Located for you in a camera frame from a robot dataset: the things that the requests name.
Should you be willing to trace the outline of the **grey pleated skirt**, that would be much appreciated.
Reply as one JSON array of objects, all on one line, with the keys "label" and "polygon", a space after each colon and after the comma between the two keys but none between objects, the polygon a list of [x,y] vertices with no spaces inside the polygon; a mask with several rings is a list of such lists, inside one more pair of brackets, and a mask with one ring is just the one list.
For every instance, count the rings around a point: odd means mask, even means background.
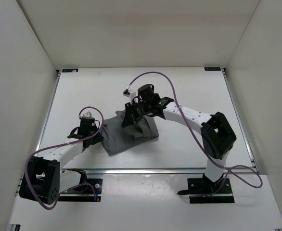
[{"label": "grey pleated skirt", "polygon": [[116,116],[103,123],[101,135],[102,146],[109,156],[113,156],[142,143],[159,137],[159,132],[152,117],[143,116],[141,121],[126,128],[122,128],[124,111],[116,111]]}]

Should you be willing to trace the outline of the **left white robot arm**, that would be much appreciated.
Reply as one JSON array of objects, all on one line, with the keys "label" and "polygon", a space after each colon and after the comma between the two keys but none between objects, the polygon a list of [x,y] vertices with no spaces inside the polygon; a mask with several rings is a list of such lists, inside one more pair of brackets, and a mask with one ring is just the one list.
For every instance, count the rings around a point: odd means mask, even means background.
[{"label": "left white robot arm", "polygon": [[64,166],[83,153],[91,145],[103,141],[93,117],[80,118],[79,127],[74,128],[68,135],[64,145],[44,150],[40,156],[29,159],[25,170],[19,196],[35,201],[37,198],[46,205],[53,204],[60,193],[74,188],[78,193],[90,186],[86,171]]}]

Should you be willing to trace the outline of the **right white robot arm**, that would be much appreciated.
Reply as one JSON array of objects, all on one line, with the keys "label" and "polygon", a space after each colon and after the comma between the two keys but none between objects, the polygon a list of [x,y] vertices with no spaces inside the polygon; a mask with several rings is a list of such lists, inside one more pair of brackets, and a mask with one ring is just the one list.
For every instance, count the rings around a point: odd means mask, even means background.
[{"label": "right white robot arm", "polygon": [[225,115],[221,112],[202,113],[180,105],[173,98],[161,98],[154,92],[152,84],[143,85],[137,92],[126,89],[123,94],[130,99],[125,104],[123,128],[132,127],[145,116],[158,116],[185,125],[201,135],[203,150],[208,157],[203,188],[209,193],[215,192],[220,187],[227,156],[237,139]]}]

